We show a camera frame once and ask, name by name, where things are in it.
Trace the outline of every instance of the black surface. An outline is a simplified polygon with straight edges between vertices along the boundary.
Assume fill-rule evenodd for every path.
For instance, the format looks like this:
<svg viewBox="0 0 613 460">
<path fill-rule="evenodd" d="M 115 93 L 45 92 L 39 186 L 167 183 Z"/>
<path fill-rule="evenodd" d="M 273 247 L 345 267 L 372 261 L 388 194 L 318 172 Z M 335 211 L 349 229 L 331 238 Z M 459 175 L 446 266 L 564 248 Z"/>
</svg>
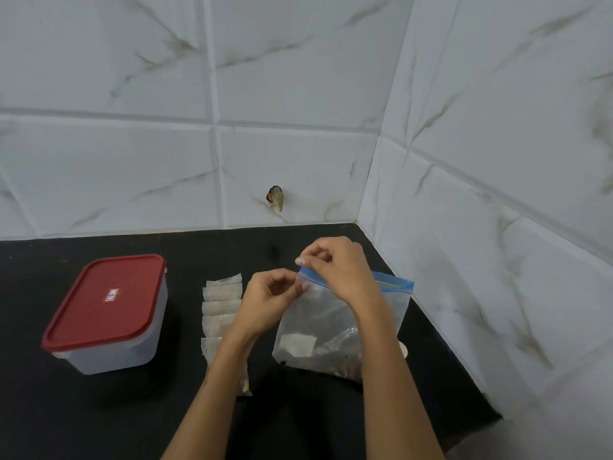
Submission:
<svg viewBox="0 0 613 460">
<path fill-rule="evenodd" d="M 0 243 L 0 452 L 3 458 L 159 458 L 204 378 L 201 287 L 277 267 L 321 236 L 360 242 L 372 270 L 391 273 L 355 224 L 121 235 Z M 169 301 L 154 359 L 83 376 L 44 352 L 42 334 L 88 262 L 158 253 Z M 361 387 L 278 365 L 276 328 L 249 356 L 253 397 L 237 402 L 229 458 L 365 457 Z M 399 339 L 442 445 L 495 421 L 428 319 L 411 302 Z"/>
</svg>

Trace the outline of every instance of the plastic container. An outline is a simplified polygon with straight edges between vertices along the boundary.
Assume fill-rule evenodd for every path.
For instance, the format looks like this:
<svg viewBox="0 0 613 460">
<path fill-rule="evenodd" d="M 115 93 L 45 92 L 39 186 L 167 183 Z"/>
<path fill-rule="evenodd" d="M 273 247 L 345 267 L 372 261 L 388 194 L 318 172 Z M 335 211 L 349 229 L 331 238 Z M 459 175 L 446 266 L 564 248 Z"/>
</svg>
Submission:
<svg viewBox="0 0 613 460">
<path fill-rule="evenodd" d="M 161 256 L 96 260 L 66 295 L 42 348 L 87 375 L 143 365 L 156 353 L 167 299 Z"/>
</svg>

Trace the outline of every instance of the person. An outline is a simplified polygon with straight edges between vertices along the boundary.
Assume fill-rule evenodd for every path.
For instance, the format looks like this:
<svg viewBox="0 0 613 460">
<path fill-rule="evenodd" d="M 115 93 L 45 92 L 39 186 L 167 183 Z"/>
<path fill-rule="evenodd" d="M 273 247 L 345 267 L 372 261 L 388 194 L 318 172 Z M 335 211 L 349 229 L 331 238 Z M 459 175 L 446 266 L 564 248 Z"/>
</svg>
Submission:
<svg viewBox="0 0 613 460">
<path fill-rule="evenodd" d="M 370 272 L 362 246 L 347 237 L 317 239 L 296 258 L 316 271 L 353 311 L 362 344 L 362 382 L 368 460 L 440 460 L 443 452 L 398 346 L 392 310 Z M 307 288 L 297 273 L 256 273 L 224 335 L 207 378 L 163 460 L 223 459 L 238 382 L 258 336 Z"/>
</svg>

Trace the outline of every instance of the red lid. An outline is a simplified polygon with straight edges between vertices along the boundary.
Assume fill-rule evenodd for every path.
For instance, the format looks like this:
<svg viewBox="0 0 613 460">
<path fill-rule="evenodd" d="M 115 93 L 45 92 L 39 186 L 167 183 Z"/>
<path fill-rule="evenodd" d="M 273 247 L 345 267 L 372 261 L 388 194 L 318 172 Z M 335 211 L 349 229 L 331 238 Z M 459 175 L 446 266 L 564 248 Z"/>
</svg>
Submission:
<svg viewBox="0 0 613 460">
<path fill-rule="evenodd" d="M 160 255 L 101 258 L 88 264 L 43 334 L 49 352 L 134 339 L 153 320 L 164 277 Z"/>
</svg>

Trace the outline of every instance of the white label sticker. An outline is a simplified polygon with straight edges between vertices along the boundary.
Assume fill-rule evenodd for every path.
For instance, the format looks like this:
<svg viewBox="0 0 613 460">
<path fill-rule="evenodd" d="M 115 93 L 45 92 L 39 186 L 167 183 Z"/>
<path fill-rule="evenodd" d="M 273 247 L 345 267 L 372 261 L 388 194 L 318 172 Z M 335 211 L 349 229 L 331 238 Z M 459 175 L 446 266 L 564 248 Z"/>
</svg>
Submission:
<svg viewBox="0 0 613 460">
<path fill-rule="evenodd" d="M 107 298 L 104 299 L 105 302 L 112 302 L 115 300 L 117 294 L 119 293 L 119 289 L 111 289 L 107 294 Z"/>
</svg>

